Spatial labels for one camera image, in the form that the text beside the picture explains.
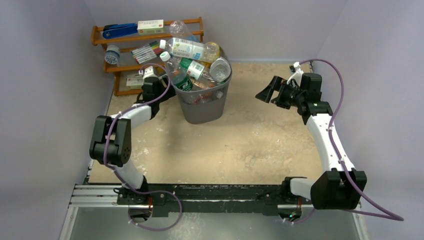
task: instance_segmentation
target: white box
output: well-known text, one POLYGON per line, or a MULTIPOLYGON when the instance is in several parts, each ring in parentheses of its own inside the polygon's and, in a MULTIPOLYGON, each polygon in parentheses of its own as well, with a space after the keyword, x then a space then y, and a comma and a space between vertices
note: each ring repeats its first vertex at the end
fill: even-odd
POLYGON ((145 81, 141 76, 127 76, 126 77, 126 86, 129 89, 141 89, 145 81))
POLYGON ((137 31, 140 35, 164 33, 164 20, 138 21, 137 31))

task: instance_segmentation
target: plastic bottle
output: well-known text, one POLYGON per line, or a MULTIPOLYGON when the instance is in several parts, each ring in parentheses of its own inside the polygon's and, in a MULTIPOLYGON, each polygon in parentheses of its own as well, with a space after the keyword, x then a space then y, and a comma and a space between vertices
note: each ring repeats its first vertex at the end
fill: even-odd
MULTIPOLYGON (((207 43, 205 43, 205 44, 207 44, 207 45, 213 45, 213 46, 215 46, 217 49, 220 49, 220 46, 218 45, 218 43, 216 43, 216 42, 214 42, 214 41, 208 41, 207 43)), ((215 55, 215 59, 217 59, 217 58, 219 58, 220 57, 220 51, 218 51, 217 53, 216 53, 216 55, 215 55)), ((203 64, 205 67, 207 67, 207 68, 211 68, 211 62, 205 62, 205 61, 202 61, 201 62, 201 64, 203 64)))
POLYGON ((199 60, 207 63, 213 63, 220 51, 215 45, 203 44, 173 37, 166 40, 160 40, 159 48, 168 51, 176 57, 199 60))
POLYGON ((187 25, 181 21, 176 20, 169 25, 169 32, 173 37, 179 39, 185 39, 193 42, 199 42, 199 40, 192 34, 187 25))
POLYGON ((182 57, 179 64, 187 72, 187 75, 193 78, 193 84, 202 89, 213 88, 220 84, 209 74, 209 68, 193 59, 182 57))
POLYGON ((220 56, 210 65, 209 73, 214 80, 223 82, 231 74, 230 64, 225 58, 220 56))
POLYGON ((186 71, 181 68, 180 63, 172 58, 169 52, 164 51, 160 54, 160 59, 165 63, 165 69, 168 73, 168 78, 179 89, 185 92, 195 91, 193 83, 187 76, 186 71))

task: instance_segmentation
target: white wall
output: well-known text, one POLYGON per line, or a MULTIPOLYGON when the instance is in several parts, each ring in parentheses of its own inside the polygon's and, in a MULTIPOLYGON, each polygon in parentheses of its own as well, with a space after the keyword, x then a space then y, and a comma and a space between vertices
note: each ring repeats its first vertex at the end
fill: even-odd
MULTIPOLYGON (((368 176, 365 193, 405 218, 366 217, 373 240, 424 235, 423 12, 421 0, 350 0, 318 53, 344 77, 337 131, 368 176)), ((335 107, 337 76, 323 64, 315 71, 325 81, 323 98, 335 107)), ((365 210, 375 211, 369 204, 365 210)))
POLYGON ((112 89, 83 0, 0 2, 0 233, 59 237, 112 89))
POLYGON ((347 0, 85 0, 98 26, 202 17, 234 61, 315 57, 347 0))

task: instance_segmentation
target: black metal base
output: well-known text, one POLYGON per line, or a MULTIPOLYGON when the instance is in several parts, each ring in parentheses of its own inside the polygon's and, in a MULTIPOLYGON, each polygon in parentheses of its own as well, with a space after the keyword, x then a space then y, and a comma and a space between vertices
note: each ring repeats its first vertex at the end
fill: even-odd
MULTIPOLYGON (((149 191, 165 190, 181 201, 185 213, 262 213, 278 216, 278 205, 296 205, 298 196, 281 185, 223 185, 223 184, 148 184, 149 191)), ((118 205, 147 205, 148 198, 127 188, 119 188, 118 205)), ((167 217, 178 212, 174 197, 166 193, 151 194, 153 217, 167 217)))

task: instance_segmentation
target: white bottle cap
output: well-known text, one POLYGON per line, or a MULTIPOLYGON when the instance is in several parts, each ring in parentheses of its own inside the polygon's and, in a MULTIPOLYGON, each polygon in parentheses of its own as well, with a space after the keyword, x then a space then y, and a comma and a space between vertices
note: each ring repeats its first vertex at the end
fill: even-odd
POLYGON ((159 41, 159 48, 160 49, 165 49, 165 47, 167 46, 167 41, 166 40, 163 40, 163 39, 161 39, 160 41, 159 41))
POLYGON ((171 58, 171 55, 169 52, 164 51, 159 55, 160 59, 162 59, 162 61, 166 62, 171 58))

